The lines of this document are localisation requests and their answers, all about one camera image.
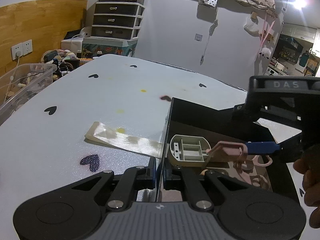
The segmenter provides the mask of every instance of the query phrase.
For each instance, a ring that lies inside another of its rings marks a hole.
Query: wooden headboard
[[[87,0],[34,0],[0,7],[0,76],[13,69],[11,47],[32,39],[33,52],[19,64],[40,62],[44,52],[60,49],[68,31],[81,29]]]

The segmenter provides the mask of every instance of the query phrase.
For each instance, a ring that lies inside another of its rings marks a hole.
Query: yellow spot
[[[125,129],[124,129],[124,128],[118,128],[118,129],[117,129],[117,132],[119,132],[119,133],[125,133]]]

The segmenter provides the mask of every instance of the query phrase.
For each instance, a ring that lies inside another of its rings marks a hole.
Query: ceiling light
[[[305,7],[306,5],[307,2],[305,0],[295,0],[295,2],[293,3],[293,6],[299,10],[301,10],[301,8]]]

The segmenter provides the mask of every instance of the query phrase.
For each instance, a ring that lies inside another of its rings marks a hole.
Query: plastic tray
[[[52,84],[52,73],[56,69],[57,66],[52,64],[23,64],[0,77],[0,125],[24,103]],[[19,83],[26,83],[26,86],[21,88]],[[14,95],[7,97],[9,91]]]

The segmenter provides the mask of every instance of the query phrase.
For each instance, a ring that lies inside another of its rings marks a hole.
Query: silver screw
[[[121,208],[123,207],[123,202],[121,200],[111,200],[108,202],[110,208]]]
[[[200,200],[196,203],[196,206],[198,208],[201,208],[201,209],[207,209],[207,208],[210,208],[212,206],[211,202],[209,201],[206,201],[206,200]]]

